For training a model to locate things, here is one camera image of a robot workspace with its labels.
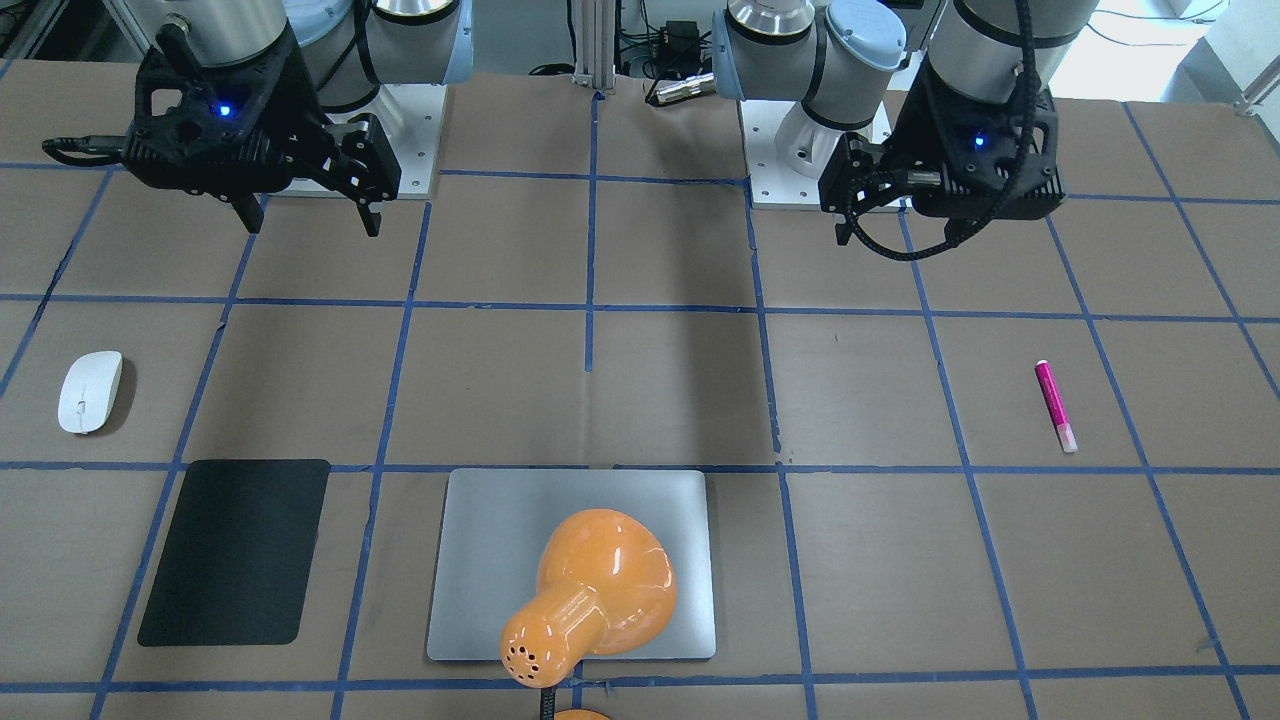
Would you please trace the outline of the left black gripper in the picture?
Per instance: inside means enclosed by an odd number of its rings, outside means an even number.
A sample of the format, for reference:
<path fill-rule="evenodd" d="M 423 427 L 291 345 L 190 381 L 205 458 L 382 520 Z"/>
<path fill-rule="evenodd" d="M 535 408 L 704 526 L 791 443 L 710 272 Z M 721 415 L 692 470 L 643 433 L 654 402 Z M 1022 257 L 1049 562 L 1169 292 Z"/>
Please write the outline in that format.
<path fill-rule="evenodd" d="M 1015 97 L 987 104 L 915 88 L 882 142 L 846 133 L 819 178 L 823 210 L 840 213 L 836 243 L 850 245 L 858 214 L 899 199 L 924 217 L 980 219 L 1018 165 L 1023 118 Z"/>

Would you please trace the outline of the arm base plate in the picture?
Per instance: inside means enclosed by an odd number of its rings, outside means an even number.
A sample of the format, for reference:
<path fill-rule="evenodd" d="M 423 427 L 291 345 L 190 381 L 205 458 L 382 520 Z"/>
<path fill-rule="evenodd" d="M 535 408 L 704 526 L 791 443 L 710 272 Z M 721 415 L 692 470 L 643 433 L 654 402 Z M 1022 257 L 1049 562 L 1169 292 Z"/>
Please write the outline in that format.
<path fill-rule="evenodd" d="M 822 211 L 818 181 L 844 129 L 823 126 L 800 102 L 739 102 L 751 205 L 762 210 Z"/>
<path fill-rule="evenodd" d="M 381 123 L 399 163 L 398 199 L 429 199 L 436 177 L 442 127 L 448 88 L 442 85 L 380 85 L 357 94 L 342 94 L 335 110 L 326 113 L 335 124 L 361 113 Z"/>

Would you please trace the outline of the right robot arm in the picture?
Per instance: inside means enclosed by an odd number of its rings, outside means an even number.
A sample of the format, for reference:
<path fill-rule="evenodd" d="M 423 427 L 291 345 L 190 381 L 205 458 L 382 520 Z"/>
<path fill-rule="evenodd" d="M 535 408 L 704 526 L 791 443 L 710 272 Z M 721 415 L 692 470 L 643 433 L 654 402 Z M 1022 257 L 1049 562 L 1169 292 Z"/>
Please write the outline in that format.
<path fill-rule="evenodd" d="M 260 196 L 312 181 L 348 199 L 371 237 L 401 190 L 393 86 L 474 70 L 470 1 L 131 1 L 150 46 L 116 160 L 156 190 L 230 205 L 262 227 Z"/>

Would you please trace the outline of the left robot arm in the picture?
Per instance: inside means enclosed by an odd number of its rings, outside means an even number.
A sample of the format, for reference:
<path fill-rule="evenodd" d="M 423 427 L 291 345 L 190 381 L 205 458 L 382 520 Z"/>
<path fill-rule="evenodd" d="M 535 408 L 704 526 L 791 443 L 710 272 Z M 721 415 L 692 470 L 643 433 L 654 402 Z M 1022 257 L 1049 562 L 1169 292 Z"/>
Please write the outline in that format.
<path fill-rule="evenodd" d="M 887 138 L 865 128 L 908 58 L 881 1 L 730 1 L 710 32 L 721 96 L 788 101 L 778 147 L 817 182 L 835 237 L 901 263 L 1068 196 L 1050 79 L 1094 1 L 946 1 Z"/>

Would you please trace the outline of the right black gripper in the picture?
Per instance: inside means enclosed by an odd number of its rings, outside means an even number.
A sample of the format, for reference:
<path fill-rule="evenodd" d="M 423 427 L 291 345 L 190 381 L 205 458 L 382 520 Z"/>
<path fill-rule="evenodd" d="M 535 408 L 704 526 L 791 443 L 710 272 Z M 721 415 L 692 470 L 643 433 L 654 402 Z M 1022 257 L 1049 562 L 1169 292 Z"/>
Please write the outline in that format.
<path fill-rule="evenodd" d="M 298 178 L 355 201 L 370 238 L 383 202 L 398 195 L 401 165 L 380 120 L 325 115 L 289 26 L 256 54 L 215 67 L 197 56 L 195 24 L 164 23 L 134 100 L 124 167 L 155 188 L 224 199 L 251 234 L 262 229 L 256 193 Z"/>

